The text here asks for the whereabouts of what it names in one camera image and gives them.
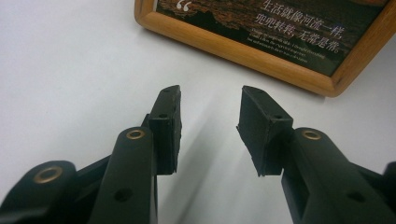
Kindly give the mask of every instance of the brown wooden frame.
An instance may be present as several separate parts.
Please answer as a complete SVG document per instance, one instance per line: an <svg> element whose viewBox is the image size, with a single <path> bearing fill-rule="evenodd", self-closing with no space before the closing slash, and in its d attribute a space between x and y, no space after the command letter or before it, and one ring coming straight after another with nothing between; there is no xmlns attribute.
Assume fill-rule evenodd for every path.
<svg viewBox="0 0 396 224"><path fill-rule="evenodd" d="M396 32L396 0L370 25L331 77L154 11L154 0L135 0L143 27L315 93L335 97L359 75Z"/></svg>

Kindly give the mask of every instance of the white quotation mark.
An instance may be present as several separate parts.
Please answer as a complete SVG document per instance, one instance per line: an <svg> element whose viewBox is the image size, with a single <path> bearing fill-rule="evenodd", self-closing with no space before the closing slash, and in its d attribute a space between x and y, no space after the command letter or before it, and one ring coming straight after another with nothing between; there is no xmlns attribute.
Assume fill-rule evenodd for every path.
<svg viewBox="0 0 396 224"><path fill-rule="evenodd" d="M177 3L177 9L181 9L183 6L181 5L182 2L184 2L186 0L180 0ZM189 4L191 4L191 2L186 3L186 5L184 5L183 7L183 11L188 11L189 10Z"/></svg>

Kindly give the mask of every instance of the white table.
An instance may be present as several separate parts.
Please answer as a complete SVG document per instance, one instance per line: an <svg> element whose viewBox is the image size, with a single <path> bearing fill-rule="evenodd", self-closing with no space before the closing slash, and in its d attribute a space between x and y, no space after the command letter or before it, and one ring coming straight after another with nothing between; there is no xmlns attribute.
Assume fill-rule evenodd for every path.
<svg viewBox="0 0 396 224"><path fill-rule="evenodd" d="M396 37L337 98L324 98L140 27L134 1L0 2L0 200L34 166L81 169L181 86L178 171L159 177L160 223L291 223L279 176L257 177L235 126L241 89L267 91L294 127L350 161L396 161Z"/></svg>

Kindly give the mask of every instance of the framed sign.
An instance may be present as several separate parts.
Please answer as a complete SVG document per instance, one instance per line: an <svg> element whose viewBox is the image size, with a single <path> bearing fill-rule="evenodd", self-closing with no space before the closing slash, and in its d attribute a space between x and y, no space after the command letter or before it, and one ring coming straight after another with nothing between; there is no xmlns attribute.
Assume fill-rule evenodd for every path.
<svg viewBox="0 0 396 224"><path fill-rule="evenodd" d="M396 0L135 0L156 33L337 96L396 31Z"/></svg>

